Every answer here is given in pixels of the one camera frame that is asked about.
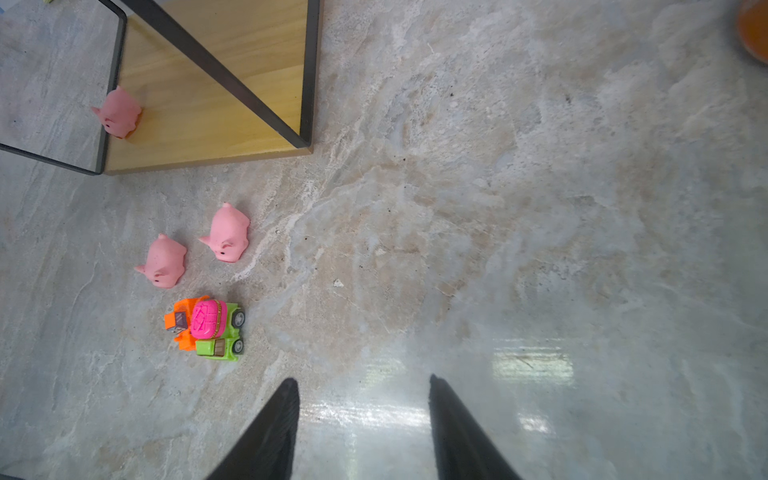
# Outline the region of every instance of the orange object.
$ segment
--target orange object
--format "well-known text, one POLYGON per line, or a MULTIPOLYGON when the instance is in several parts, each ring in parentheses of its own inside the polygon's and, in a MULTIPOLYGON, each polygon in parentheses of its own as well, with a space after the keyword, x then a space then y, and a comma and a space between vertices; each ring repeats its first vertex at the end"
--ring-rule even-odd
POLYGON ((194 310, 197 302, 209 298, 208 295, 203 295, 200 298, 186 298, 178 301, 174 303, 174 311, 164 315, 165 329, 178 333, 176 338, 174 338, 174 342, 179 342, 179 350, 196 349, 195 342, 197 339, 192 336, 189 329, 189 322, 192 320, 192 310, 194 310))
POLYGON ((768 0, 745 0, 736 22, 744 48, 768 63, 768 0))

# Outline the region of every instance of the gray marble tile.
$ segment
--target gray marble tile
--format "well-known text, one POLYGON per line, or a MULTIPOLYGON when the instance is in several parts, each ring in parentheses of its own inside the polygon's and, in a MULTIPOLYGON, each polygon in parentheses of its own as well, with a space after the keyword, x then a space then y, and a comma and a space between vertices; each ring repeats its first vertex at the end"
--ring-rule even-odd
POLYGON ((731 2, 324 21, 309 157, 0 157, 0 472, 204 478, 294 376, 294 478, 435 478, 434 372, 529 480, 766 476, 768 71, 731 2), (196 241, 224 201, 234 265, 196 241), (160 232, 189 248, 170 291, 132 269, 160 232), (163 331, 204 293, 247 309, 237 364, 163 331))

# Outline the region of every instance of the black metal frame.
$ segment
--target black metal frame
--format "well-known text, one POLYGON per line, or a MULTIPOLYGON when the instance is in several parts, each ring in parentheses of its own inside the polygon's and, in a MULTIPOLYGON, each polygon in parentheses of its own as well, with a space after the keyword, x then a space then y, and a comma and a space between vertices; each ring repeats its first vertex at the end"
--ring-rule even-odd
MULTIPOLYGON (((118 76, 120 75, 120 64, 123 58, 123 45, 125 43, 125 25, 127 24, 127 18, 123 9, 110 2, 110 0, 98 0, 105 7, 112 10, 112 12, 118 16, 118 35, 114 40, 114 53, 112 54, 112 66, 109 74, 109 85, 107 86, 107 93, 113 91, 118 87, 118 76)), ((55 165, 57 167, 66 168, 67 170, 76 171, 86 175, 100 175, 104 173, 104 165, 107 161, 107 149, 109 148, 109 134, 102 128, 101 135, 98 141, 98 151, 96 153, 96 169, 89 170, 87 168, 78 167, 73 164, 68 164, 63 161, 55 160, 53 158, 46 157, 44 155, 35 154, 31 151, 22 150, 21 148, 12 147, 0 143, 0 150, 7 151, 12 154, 21 155, 22 157, 31 158, 32 160, 41 161, 46 164, 55 165)))
MULTIPOLYGON (((112 10, 120 19, 118 26, 118 41, 115 44, 112 58, 112 72, 108 91, 118 86, 118 75, 125 42, 125 12, 110 0, 99 0, 112 10)), ((136 15, 147 22, 157 33, 168 40, 181 53, 186 55, 194 64, 202 68, 212 79, 226 88, 237 100, 242 102, 253 113, 259 116, 266 124, 272 127, 281 137, 285 138, 296 148, 308 148, 312 145, 313 124, 315 114, 315 87, 317 83, 317 57, 319 54, 320 31, 320 2, 322 0, 307 0, 306 13, 306 40, 304 47, 304 77, 301 94, 301 118, 300 131, 296 133, 282 118, 272 111, 256 94, 254 94, 239 78, 227 67, 216 59, 200 42, 179 25, 173 17, 162 9, 153 0, 123 0, 123 3, 133 10, 136 15)), ((104 172, 107 158, 109 135, 102 129, 99 141, 99 155, 96 170, 87 170, 71 164, 43 157, 0 144, 0 150, 10 151, 15 154, 33 158, 88 175, 99 175, 104 172)))

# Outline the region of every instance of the black tire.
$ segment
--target black tire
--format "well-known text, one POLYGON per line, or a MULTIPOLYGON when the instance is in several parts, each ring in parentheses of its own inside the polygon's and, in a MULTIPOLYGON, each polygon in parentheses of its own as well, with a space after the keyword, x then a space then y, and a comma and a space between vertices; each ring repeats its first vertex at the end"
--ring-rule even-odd
POLYGON ((239 329, 245 323, 245 312, 243 309, 237 309, 232 314, 232 326, 239 329))

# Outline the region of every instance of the wooden shelf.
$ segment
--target wooden shelf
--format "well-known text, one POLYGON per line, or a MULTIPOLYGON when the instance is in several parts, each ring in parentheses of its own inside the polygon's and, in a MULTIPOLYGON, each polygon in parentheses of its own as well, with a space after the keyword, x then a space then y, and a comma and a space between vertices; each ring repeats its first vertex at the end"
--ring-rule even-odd
MULTIPOLYGON (((171 0, 163 9, 299 131, 307 0, 171 0)), ((127 140, 110 140, 107 174, 309 153, 136 15, 128 18, 119 83, 144 111, 127 140)))

